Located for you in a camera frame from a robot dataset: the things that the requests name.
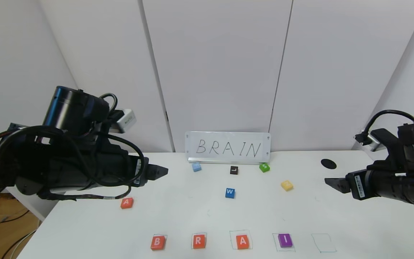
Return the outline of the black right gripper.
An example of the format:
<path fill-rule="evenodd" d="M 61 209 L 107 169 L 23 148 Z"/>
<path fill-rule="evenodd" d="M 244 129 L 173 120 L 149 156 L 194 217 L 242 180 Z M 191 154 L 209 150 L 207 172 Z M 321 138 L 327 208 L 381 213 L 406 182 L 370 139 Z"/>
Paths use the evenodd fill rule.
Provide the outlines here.
<path fill-rule="evenodd" d="M 397 179 L 392 172 L 363 169 L 348 173 L 346 178 L 325 178 L 324 182 L 340 193 L 352 192 L 357 200 L 382 197 L 404 201 L 400 185 L 394 182 Z"/>

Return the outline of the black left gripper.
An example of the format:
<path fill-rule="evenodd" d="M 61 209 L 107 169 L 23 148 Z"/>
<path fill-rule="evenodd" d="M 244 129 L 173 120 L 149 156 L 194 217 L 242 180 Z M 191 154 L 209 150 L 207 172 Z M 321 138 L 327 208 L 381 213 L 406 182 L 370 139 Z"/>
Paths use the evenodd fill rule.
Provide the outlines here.
<path fill-rule="evenodd" d="M 98 183 L 105 187 L 133 185 L 133 182 L 145 172 L 145 157 L 132 156 L 127 153 L 98 153 L 96 155 L 96 172 Z M 155 181 L 168 174 L 168 168 L 148 164 L 147 179 Z"/>

